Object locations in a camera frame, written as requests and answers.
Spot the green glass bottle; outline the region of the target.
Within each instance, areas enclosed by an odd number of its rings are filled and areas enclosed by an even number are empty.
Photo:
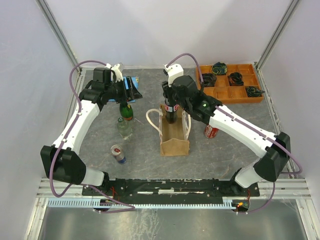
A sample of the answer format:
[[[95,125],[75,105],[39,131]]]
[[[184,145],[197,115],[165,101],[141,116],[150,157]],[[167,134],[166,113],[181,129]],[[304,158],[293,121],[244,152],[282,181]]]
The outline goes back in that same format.
[[[127,102],[121,102],[119,104],[119,111],[121,117],[126,121],[131,121],[134,118],[134,112],[131,105]]]

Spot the glass cola bottle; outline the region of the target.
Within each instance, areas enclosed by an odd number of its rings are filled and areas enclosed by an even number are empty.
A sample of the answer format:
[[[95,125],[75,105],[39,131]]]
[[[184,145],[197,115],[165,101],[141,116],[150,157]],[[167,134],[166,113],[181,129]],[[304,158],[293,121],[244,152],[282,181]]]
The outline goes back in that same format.
[[[167,98],[165,99],[165,118],[169,124],[174,124],[177,121],[177,110],[179,108],[178,104],[170,102]]]

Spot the clear glass bottle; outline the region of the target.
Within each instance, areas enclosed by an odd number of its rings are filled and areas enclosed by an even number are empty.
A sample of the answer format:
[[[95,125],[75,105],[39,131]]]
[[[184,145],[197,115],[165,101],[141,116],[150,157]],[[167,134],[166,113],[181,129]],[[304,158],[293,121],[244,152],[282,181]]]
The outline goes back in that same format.
[[[124,140],[127,140],[132,135],[132,127],[130,123],[123,117],[117,119],[117,129]]]

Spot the watermelon canvas tote bag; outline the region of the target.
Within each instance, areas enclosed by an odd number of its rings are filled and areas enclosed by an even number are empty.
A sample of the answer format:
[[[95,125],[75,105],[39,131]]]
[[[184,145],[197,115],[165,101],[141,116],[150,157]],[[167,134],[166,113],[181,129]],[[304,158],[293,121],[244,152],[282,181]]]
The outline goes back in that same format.
[[[189,135],[191,131],[191,116],[180,106],[176,108],[177,120],[169,123],[166,119],[166,105],[161,104],[158,109],[149,109],[145,117],[149,124],[158,131],[160,140],[160,155],[162,157],[187,156],[190,150]],[[150,113],[158,114],[158,124],[154,124]]]

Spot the red cola can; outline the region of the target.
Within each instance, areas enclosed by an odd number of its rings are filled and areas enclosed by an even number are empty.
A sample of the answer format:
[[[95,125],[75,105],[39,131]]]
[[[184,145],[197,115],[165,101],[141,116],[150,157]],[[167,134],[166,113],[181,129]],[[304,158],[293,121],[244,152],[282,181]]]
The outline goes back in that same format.
[[[210,125],[206,125],[206,127],[204,129],[204,135],[208,139],[213,139],[216,137],[218,131],[219,131],[218,128],[212,127]]]

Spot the silver blue energy can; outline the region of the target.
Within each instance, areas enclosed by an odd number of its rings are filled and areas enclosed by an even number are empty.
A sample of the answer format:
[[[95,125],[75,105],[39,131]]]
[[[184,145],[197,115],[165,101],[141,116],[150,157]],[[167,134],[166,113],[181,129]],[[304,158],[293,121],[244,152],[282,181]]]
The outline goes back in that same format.
[[[125,153],[120,145],[113,145],[110,151],[119,164],[124,164],[126,162]]]

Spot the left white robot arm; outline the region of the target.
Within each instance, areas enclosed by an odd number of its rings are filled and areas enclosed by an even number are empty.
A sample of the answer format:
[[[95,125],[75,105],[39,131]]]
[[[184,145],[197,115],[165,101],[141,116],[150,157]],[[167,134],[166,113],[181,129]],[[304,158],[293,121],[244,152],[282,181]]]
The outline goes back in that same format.
[[[43,146],[41,160],[50,180],[72,185],[93,185],[99,195],[106,195],[111,183],[105,172],[86,166],[79,152],[94,119],[109,101],[125,103],[143,96],[130,77],[123,77],[122,67],[96,67],[93,79],[80,92],[79,103],[60,136],[51,146]]]

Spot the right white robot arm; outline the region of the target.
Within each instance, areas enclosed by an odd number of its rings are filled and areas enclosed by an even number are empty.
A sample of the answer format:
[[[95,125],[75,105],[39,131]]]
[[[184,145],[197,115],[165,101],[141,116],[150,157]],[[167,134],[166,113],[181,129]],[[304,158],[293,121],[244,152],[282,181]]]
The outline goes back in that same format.
[[[277,181],[290,159],[289,135],[275,134],[248,122],[221,101],[199,90],[189,75],[179,76],[172,83],[163,81],[161,86],[170,107],[179,106],[192,119],[232,136],[259,158],[235,174],[229,183],[231,193],[240,196],[259,181]]]

